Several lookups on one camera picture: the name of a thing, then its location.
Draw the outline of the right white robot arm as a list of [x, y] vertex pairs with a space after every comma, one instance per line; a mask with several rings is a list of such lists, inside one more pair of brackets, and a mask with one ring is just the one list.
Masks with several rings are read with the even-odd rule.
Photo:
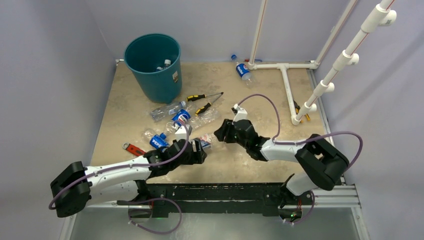
[[247, 119], [225, 119], [213, 134], [219, 142], [240, 145], [256, 161], [282, 160], [300, 164], [303, 172], [289, 177], [280, 191], [282, 200], [288, 204], [316, 188], [331, 191], [350, 163], [319, 134], [312, 134], [301, 142], [277, 142], [260, 136]]

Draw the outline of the long clear bottle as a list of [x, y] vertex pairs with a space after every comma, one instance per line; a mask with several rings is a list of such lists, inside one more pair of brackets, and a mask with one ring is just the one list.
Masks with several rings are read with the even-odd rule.
[[163, 64], [163, 69], [170, 67], [171, 64], [172, 64], [172, 61], [170, 59], [165, 59]]

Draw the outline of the white label crushed bottle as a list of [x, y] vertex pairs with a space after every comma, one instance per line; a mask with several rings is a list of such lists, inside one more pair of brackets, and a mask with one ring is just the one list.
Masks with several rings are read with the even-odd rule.
[[210, 149], [219, 143], [219, 140], [213, 133], [206, 133], [198, 137], [203, 149]]

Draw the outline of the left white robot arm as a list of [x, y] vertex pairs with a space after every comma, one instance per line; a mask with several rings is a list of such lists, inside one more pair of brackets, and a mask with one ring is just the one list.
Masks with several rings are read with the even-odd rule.
[[146, 180], [167, 175], [182, 165], [203, 164], [207, 158], [198, 138], [173, 141], [171, 146], [150, 150], [124, 162], [84, 166], [68, 165], [51, 183], [53, 199], [48, 205], [59, 218], [69, 217], [90, 205], [110, 201], [146, 203]]

